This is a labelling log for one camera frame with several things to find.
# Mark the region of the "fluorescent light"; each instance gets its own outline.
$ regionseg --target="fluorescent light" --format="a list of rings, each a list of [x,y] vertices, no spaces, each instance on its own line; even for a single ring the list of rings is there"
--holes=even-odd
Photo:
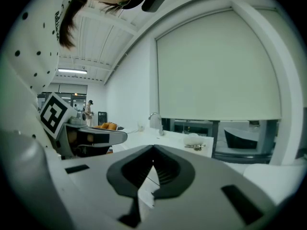
[[[58,71],[60,71],[60,72],[71,72],[71,73],[87,74],[87,71],[85,71],[85,70],[74,70],[74,69],[59,68]]]

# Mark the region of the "dark hair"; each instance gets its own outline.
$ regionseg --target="dark hair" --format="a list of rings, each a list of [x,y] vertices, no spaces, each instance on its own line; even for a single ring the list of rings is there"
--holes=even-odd
[[[102,9],[102,11],[105,11],[105,13],[116,13],[117,11],[121,10],[122,7],[120,7],[118,4],[108,3],[108,2],[99,2],[103,3],[105,5],[108,5],[106,8]]]
[[[71,0],[63,18],[61,27],[59,29],[59,43],[66,48],[74,47],[71,41],[71,31],[75,28],[73,18],[76,13],[84,7],[87,0]]]

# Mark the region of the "polka dot shirt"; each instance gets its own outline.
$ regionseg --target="polka dot shirt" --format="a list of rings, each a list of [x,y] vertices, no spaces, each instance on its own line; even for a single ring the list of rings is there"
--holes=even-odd
[[[0,52],[0,89],[5,93],[0,128],[39,139],[42,127],[33,123],[39,119],[37,95],[56,73],[59,28],[70,1],[31,0],[7,35]]]

